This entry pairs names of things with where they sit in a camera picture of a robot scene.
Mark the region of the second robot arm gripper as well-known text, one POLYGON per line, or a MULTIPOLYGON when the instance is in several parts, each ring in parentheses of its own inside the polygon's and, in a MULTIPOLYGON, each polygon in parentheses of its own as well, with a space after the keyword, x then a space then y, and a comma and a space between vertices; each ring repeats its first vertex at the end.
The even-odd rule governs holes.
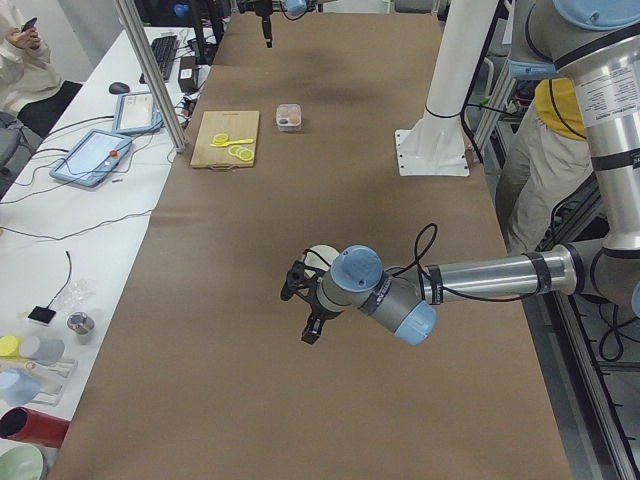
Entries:
MULTIPOLYGON (((274 1, 272 0, 238 0, 236 6, 240 14, 253 12, 260 18, 261 28, 267 48, 273 47, 273 35, 271 15, 274 13, 274 1)), ((295 20, 303 16, 309 8, 309 2, 305 0, 279 1, 280 11, 286 19, 295 20)))

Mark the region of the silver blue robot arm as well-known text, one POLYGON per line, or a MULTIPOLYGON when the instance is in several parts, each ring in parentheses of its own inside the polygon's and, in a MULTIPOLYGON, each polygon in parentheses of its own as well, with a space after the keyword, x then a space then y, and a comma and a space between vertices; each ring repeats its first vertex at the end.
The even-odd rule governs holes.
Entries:
POLYGON ((639 307, 639 5, 635 1, 519 1, 509 68, 539 81, 498 181, 495 205, 507 256, 385 267, 354 245, 306 250, 281 298, 311 309, 302 338, 349 307, 408 344, 431 333, 447 300, 518 301, 561 291, 639 307), (553 208, 594 176, 609 222, 601 240, 538 244, 553 208))

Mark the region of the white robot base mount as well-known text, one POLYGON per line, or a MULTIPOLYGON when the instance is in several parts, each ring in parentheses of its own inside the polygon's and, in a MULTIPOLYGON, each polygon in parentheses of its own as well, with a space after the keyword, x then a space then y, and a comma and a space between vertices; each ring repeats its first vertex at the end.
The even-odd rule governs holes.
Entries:
POLYGON ((424 114, 412 129, 395 132, 400 175, 469 175, 461 113, 497 6, 481 0, 450 4, 424 114))

